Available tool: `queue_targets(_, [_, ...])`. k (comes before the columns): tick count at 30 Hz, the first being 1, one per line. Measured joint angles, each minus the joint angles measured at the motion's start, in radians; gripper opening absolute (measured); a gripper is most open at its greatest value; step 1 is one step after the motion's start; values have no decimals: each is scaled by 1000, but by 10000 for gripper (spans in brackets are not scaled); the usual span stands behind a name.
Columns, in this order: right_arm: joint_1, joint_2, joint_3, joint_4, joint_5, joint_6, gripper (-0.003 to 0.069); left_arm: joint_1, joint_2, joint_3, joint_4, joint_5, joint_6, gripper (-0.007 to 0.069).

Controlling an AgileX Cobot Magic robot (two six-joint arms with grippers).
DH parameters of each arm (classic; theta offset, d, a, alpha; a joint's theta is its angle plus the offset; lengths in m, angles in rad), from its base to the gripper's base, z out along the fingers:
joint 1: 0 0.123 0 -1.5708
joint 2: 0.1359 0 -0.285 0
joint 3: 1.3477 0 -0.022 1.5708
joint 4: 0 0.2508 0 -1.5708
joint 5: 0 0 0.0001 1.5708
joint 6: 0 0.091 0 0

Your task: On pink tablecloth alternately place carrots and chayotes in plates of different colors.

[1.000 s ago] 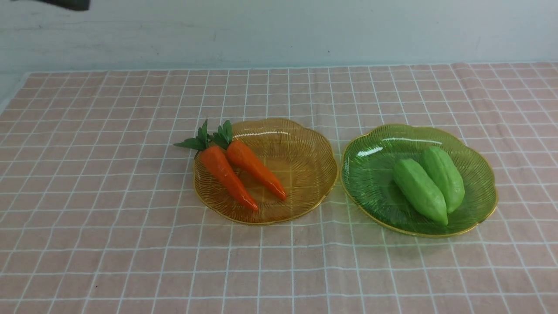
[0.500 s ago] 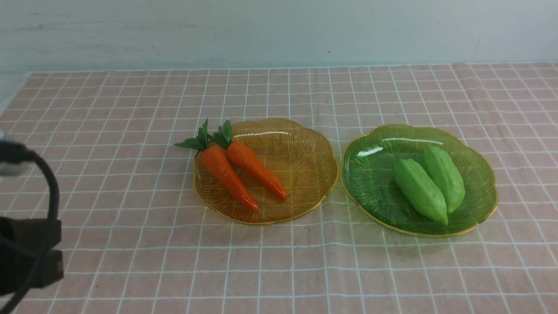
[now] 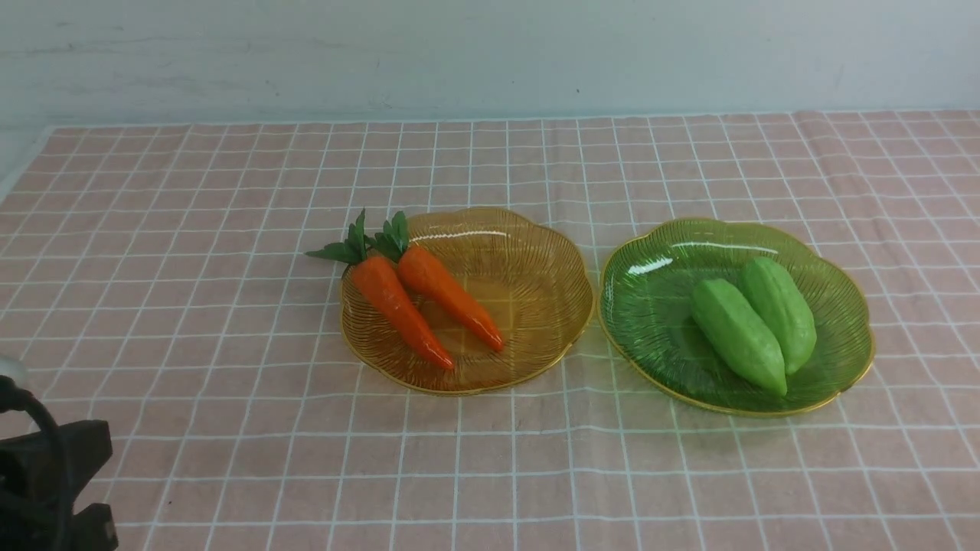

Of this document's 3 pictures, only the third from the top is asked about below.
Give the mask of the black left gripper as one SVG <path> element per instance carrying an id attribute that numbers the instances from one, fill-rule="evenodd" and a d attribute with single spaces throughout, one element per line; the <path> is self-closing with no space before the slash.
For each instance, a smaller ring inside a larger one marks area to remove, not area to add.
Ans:
<path id="1" fill-rule="evenodd" d="M 3 550 L 52 550 L 63 503 L 73 508 L 88 482 L 112 457 L 108 422 L 88 419 L 64 423 L 59 429 L 71 466 L 71 485 L 66 491 L 41 432 L 2 439 Z"/>

